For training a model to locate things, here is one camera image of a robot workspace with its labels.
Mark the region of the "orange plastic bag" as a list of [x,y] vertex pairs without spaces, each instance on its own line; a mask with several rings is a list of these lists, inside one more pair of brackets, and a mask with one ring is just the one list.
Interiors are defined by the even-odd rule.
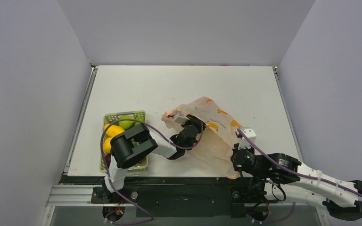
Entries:
[[234,144],[240,142],[236,131],[242,126],[207,97],[201,97],[189,104],[181,104],[162,115],[161,120],[167,128],[180,132],[181,125],[176,122],[176,114],[195,116],[206,126],[203,138],[189,152],[201,161],[208,163],[223,176],[229,179],[239,178],[239,173],[234,170],[230,158]]

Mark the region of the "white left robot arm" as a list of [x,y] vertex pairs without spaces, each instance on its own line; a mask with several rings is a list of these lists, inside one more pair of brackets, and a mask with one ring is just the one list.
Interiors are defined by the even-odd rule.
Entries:
[[138,119],[131,119],[133,125],[123,129],[119,122],[104,126],[101,151],[110,157],[106,164],[107,174],[102,183],[103,196],[109,202],[117,202],[122,196],[124,180],[129,168],[133,167],[150,153],[161,155],[169,160],[183,157],[200,142],[205,124],[194,116],[188,116],[181,123],[182,130],[170,138],[153,126]]

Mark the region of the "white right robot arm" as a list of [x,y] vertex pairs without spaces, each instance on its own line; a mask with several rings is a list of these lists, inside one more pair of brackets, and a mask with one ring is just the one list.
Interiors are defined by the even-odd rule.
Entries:
[[283,153],[256,155],[252,146],[234,147],[230,160],[235,171],[252,175],[247,195],[253,201],[272,196],[278,202],[305,202],[344,221],[362,218],[361,180],[333,178]]

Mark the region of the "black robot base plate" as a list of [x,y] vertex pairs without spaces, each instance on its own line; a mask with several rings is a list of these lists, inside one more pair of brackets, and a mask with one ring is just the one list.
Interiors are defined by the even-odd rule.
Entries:
[[90,201],[103,204],[104,213],[136,203],[141,207],[137,217],[265,217],[268,204],[278,203],[264,183],[257,179],[126,177],[119,194],[103,187],[103,177],[70,177],[63,175],[62,185],[91,185]]

